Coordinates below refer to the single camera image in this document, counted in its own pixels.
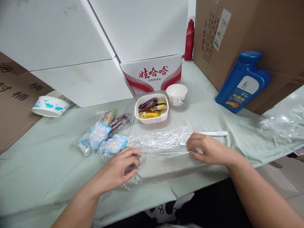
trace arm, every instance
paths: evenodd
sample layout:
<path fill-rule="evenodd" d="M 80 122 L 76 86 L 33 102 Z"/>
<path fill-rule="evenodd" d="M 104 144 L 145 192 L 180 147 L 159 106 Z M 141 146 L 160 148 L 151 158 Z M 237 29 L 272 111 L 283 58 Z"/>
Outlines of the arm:
<path fill-rule="evenodd" d="M 137 171 L 133 169 L 125 174 L 129 165 L 138 166 L 133 155 L 139 156 L 139 150 L 127 147 L 114 156 L 79 189 L 51 228 L 91 227 L 99 197 L 130 180 Z"/>
<path fill-rule="evenodd" d="M 233 149 L 214 138 L 193 133 L 187 142 L 189 151 L 195 147 L 204 154 L 191 152 L 196 160 L 228 168 L 237 194 L 254 227 L 304 227 L 297 211 Z"/>

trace blue plastic bottle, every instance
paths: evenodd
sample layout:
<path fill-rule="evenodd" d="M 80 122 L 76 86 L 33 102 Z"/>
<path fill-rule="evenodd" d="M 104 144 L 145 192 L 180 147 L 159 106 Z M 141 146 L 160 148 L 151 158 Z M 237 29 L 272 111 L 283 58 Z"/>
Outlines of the blue plastic bottle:
<path fill-rule="evenodd" d="M 243 51 L 240 54 L 215 98 L 216 103 L 223 105 L 233 113 L 238 113 L 269 85 L 270 74 L 256 68 L 261 56 L 262 53 L 258 51 Z"/>

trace bottle label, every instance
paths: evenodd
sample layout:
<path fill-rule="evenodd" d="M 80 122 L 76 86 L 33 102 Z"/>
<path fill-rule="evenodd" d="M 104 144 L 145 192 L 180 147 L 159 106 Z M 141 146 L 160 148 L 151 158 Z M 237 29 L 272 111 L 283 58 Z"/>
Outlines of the bottle label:
<path fill-rule="evenodd" d="M 226 32 L 229 20 L 231 17 L 231 13 L 225 9 L 223 9 L 222 15 L 221 15 L 221 19 L 219 21 L 219 25 L 218 25 L 218 29 L 216 31 L 215 37 L 214 37 L 214 41 L 213 41 L 213 46 L 215 47 L 215 49 L 218 51 L 219 47 L 221 46 L 224 34 Z"/>
<path fill-rule="evenodd" d="M 259 87 L 260 85 L 257 80 L 250 76 L 245 76 L 230 95 L 226 104 L 231 105 L 233 108 L 239 107 L 243 102 L 247 101 Z"/>

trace yellow snack package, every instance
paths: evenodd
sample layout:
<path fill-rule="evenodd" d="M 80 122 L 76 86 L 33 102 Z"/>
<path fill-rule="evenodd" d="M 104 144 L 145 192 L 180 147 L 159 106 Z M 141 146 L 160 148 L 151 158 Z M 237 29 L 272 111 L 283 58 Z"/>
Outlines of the yellow snack package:
<path fill-rule="evenodd" d="M 151 108 L 151 111 L 156 111 L 156 110 L 163 110 L 163 109 L 167 109 L 167 104 L 166 101 L 164 100 L 159 100 L 156 105 L 154 105 Z"/>
<path fill-rule="evenodd" d="M 156 110 L 156 111 L 144 111 L 139 113 L 139 118 L 140 119 L 150 119 L 154 117 L 160 117 L 162 114 L 161 110 Z"/>

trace red bottle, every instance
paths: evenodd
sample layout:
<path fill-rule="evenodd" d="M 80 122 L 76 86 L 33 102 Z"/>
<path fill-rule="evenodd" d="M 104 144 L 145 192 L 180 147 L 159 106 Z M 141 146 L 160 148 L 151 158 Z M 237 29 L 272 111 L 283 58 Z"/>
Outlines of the red bottle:
<path fill-rule="evenodd" d="M 194 41 L 194 16 L 190 17 L 190 20 L 188 22 L 187 35 L 186 35 L 186 48 L 184 55 L 185 61 L 189 61 L 192 59 L 193 41 Z"/>

